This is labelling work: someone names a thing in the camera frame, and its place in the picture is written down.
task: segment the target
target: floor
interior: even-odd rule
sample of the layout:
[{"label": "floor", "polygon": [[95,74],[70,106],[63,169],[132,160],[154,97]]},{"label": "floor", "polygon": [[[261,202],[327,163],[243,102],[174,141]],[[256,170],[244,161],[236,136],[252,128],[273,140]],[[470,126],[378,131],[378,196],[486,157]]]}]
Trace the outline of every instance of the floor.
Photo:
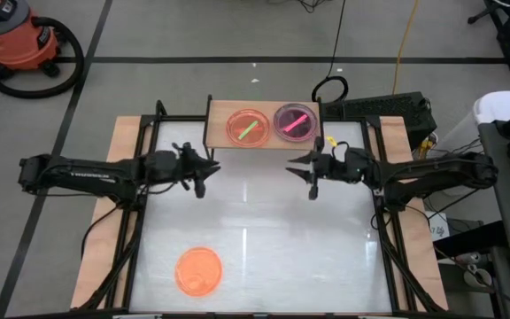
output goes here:
[{"label": "floor", "polygon": [[[69,308],[95,204],[34,203],[16,184],[20,158],[54,152],[104,160],[115,118],[152,113],[157,99],[171,114],[204,113],[208,94],[308,100],[328,72],[342,5],[329,1],[308,14],[289,0],[28,2],[68,25],[91,65],[74,93],[38,101],[0,94],[0,317]],[[349,98],[390,94],[394,65],[386,58],[396,57],[412,7],[413,0],[347,0],[337,51],[347,63],[336,63],[334,74],[347,78]],[[480,96],[510,90],[491,19],[466,23],[482,9],[482,0],[422,0],[408,37],[404,57],[420,59],[402,65],[398,92],[430,98],[441,136]],[[11,85],[49,83],[23,74]],[[321,94],[328,100],[338,90]]]}]

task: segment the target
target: white table surface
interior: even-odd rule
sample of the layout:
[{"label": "white table surface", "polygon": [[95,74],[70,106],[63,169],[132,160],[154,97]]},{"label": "white table surface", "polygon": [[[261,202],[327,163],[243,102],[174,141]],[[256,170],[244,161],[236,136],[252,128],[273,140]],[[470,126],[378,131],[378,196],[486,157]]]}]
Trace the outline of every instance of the white table surface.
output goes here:
[{"label": "white table surface", "polygon": [[[161,123],[157,149],[191,142],[205,156],[203,131],[203,122]],[[363,147],[358,123],[325,123],[324,132]],[[206,180],[205,198],[180,185],[150,196],[130,310],[390,312],[379,238],[369,224],[370,190],[320,181],[318,199],[308,200],[309,185],[284,169],[302,154],[216,149],[221,170]],[[176,262],[195,246],[213,249],[223,265],[220,285],[202,298],[184,294],[174,280]]]}]

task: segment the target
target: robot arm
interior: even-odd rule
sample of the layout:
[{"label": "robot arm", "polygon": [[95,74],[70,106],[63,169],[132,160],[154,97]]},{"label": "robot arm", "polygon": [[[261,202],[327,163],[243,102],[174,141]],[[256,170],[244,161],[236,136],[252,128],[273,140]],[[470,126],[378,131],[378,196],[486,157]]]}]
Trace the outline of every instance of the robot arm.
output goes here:
[{"label": "robot arm", "polygon": [[[323,139],[317,137],[316,151],[290,162],[312,164],[312,171],[287,167],[312,185],[310,199],[318,197],[318,180],[329,179],[346,183],[363,182],[382,196],[386,209],[402,211],[413,197],[424,197],[435,191],[455,186],[473,189],[491,187],[497,181],[497,168],[490,157],[467,152],[449,154],[436,159],[403,163],[377,161],[363,149],[347,146],[344,161],[332,154],[321,153]],[[400,181],[414,179],[408,183]]]},{"label": "robot arm", "polygon": [[37,194],[39,190],[62,187],[107,196],[114,202],[130,205],[142,186],[193,181],[198,198],[205,195],[204,180],[220,169],[218,162],[201,158],[190,143],[171,151],[157,151],[137,159],[102,161],[68,159],[48,154],[22,159],[19,184],[23,191]]}]

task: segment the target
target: petri dish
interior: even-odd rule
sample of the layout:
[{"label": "petri dish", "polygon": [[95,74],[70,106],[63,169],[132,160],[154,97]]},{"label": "petri dish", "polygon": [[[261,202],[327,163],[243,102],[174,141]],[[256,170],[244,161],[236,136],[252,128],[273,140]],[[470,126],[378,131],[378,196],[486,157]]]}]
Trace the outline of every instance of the petri dish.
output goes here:
[{"label": "petri dish", "polygon": [[290,142],[304,142],[315,136],[318,119],[308,106],[292,103],[277,110],[273,124],[274,131],[281,138]]},{"label": "petri dish", "polygon": [[221,260],[215,251],[194,247],[176,263],[174,279],[178,288],[190,297],[204,297],[218,287],[222,272]]},{"label": "petri dish", "polygon": [[269,130],[268,118],[257,110],[237,111],[228,119],[228,138],[240,147],[261,146],[269,138]]}]

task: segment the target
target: wooden tray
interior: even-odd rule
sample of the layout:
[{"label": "wooden tray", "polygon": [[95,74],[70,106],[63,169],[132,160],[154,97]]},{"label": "wooden tray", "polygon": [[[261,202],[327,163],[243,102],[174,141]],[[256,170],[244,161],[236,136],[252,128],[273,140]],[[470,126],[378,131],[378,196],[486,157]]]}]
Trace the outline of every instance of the wooden tray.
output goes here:
[{"label": "wooden tray", "polygon": [[229,117],[240,110],[252,109],[263,113],[269,120],[270,131],[268,140],[260,149],[276,150],[304,150],[310,151],[314,147],[314,139],[304,142],[290,142],[282,139],[274,132],[273,118],[277,110],[286,104],[297,103],[310,108],[316,115],[318,125],[316,136],[321,134],[320,108],[314,102],[281,102],[281,101],[224,101],[211,100],[208,102],[208,112],[205,128],[205,146],[207,148],[243,148],[233,144],[226,133]]}]

